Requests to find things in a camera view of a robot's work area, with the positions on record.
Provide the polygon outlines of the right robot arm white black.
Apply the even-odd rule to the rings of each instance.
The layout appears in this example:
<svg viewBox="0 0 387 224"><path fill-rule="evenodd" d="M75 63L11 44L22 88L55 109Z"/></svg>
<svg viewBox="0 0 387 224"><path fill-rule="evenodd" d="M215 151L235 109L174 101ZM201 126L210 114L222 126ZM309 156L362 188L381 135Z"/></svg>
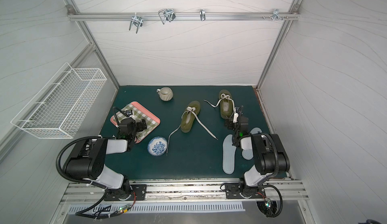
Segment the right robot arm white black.
<svg viewBox="0 0 387 224"><path fill-rule="evenodd" d="M232 174L235 168L235 152L242 149L245 160L254 165L244 173L237 184L226 183L226 198L263 198L264 183L290 169L290 160L277 134L262 132L258 127L249 130L249 119L239 116L226 119L225 126L233 133L223 141L223 171Z"/></svg>

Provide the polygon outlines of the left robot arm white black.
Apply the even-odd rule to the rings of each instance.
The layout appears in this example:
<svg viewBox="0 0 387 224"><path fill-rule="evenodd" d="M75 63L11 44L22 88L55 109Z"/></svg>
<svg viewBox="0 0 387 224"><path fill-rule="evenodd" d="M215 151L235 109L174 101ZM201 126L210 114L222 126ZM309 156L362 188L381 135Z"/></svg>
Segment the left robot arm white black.
<svg viewBox="0 0 387 224"><path fill-rule="evenodd" d="M135 146L137 133L147 129L144 119L136 121L126 118L119 123L118 137L83 137L72 142L74 147L64 165L61 155L57 157L56 167L65 179L86 183L106 192L104 201L144 200L147 186L132 185L126 175L119 174L106 164L106 156L129 152Z"/></svg>

